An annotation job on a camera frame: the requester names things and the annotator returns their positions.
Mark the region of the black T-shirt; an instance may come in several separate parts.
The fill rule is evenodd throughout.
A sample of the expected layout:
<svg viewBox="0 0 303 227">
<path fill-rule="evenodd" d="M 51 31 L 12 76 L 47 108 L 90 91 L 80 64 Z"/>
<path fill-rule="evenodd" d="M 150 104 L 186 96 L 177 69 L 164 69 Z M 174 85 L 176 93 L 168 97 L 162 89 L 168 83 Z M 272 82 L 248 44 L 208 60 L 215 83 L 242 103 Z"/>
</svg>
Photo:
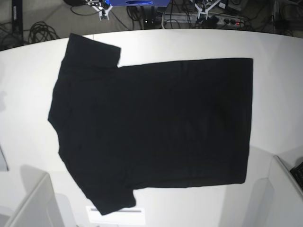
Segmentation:
<svg viewBox="0 0 303 227">
<path fill-rule="evenodd" d="M 250 149 L 253 60 L 118 67 L 121 49 L 71 34 L 48 120 L 59 155 L 102 215 L 133 191 L 242 184 Z"/>
</svg>

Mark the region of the white power strip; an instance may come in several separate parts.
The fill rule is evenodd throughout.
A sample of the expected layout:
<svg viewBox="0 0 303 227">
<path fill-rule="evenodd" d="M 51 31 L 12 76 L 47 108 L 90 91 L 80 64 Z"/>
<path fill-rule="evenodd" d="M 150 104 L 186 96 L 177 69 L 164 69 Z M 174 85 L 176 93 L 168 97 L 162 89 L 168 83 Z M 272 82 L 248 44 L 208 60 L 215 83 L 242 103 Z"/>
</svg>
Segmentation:
<svg viewBox="0 0 303 227">
<path fill-rule="evenodd" d="M 244 19 L 239 16 L 224 13 L 209 13 L 208 15 L 198 13 L 165 13 L 163 24 L 176 23 L 178 26 L 187 24 L 190 27 L 202 25 L 206 27 L 241 27 Z"/>
</svg>

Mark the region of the white slotted plate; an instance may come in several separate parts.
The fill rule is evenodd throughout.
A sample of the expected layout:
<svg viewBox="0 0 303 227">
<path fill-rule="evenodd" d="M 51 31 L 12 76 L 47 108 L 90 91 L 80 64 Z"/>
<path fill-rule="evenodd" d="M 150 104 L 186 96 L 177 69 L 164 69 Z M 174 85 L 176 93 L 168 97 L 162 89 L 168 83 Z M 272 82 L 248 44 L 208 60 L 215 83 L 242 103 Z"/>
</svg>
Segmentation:
<svg viewBox="0 0 303 227">
<path fill-rule="evenodd" d="M 101 213 L 94 206 L 86 207 L 90 223 L 113 225 L 145 225 L 144 208 L 124 208 L 107 215 Z"/>
</svg>

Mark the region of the blue box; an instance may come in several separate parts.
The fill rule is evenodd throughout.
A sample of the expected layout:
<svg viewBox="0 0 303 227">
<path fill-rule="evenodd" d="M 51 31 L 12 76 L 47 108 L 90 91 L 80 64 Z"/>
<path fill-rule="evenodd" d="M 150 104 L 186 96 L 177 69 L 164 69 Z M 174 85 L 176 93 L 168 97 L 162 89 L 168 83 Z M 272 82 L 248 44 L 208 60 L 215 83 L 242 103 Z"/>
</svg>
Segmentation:
<svg viewBox="0 0 303 227">
<path fill-rule="evenodd" d="M 121 7 L 121 6 L 166 7 L 170 3 L 170 0 L 110 0 L 109 3 L 114 7 Z"/>
</svg>

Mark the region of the left grey partition panel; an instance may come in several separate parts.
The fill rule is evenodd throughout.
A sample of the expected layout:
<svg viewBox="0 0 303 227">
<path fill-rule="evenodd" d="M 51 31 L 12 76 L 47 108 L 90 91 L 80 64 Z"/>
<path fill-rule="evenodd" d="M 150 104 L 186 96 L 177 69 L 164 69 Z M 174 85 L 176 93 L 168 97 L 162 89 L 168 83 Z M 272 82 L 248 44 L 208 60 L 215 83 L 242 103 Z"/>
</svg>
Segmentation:
<svg viewBox="0 0 303 227">
<path fill-rule="evenodd" d="M 44 173 L 5 223 L 6 227 L 65 226 L 51 178 Z"/>
</svg>

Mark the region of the grey partition panel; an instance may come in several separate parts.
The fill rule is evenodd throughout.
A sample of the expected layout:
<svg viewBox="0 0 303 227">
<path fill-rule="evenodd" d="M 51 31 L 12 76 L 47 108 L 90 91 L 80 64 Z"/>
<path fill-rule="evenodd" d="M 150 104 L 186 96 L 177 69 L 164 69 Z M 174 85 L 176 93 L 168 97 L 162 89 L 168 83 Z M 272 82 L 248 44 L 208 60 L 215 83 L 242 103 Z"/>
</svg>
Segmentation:
<svg viewBox="0 0 303 227">
<path fill-rule="evenodd" d="M 65 226 L 51 178 L 44 173 L 5 223 L 6 227 Z"/>
<path fill-rule="evenodd" d="M 278 156 L 273 156 L 268 176 L 255 182 L 244 227 L 301 227 L 303 192 Z"/>
</svg>

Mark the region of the right grey partition panel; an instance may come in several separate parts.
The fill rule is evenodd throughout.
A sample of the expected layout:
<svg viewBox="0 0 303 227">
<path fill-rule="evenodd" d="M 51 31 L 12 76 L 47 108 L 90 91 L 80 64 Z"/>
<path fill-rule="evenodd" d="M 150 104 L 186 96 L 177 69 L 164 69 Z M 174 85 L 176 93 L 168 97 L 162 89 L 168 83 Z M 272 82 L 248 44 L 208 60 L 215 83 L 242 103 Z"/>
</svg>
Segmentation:
<svg viewBox="0 0 303 227">
<path fill-rule="evenodd" d="M 244 227 L 301 227 L 303 192 L 278 156 L 273 156 L 268 176 L 255 182 Z"/>
</svg>

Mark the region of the black keyboard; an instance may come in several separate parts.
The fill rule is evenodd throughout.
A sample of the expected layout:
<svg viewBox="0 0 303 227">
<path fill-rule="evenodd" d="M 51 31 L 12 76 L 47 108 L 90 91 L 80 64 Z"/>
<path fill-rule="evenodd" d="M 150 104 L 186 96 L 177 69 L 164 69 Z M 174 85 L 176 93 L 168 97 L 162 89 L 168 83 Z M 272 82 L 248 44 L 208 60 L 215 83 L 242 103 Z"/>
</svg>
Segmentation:
<svg viewBox="0 0 303 227">
<path fill-rule="evenodd" d="M 294 179 L 297 181 L 297 183 L 302 187 L 303 186 L 303 163 L 301 163 L 299 166 L 291 169 L 290 173 L 292 174 Z"/>
</svg>

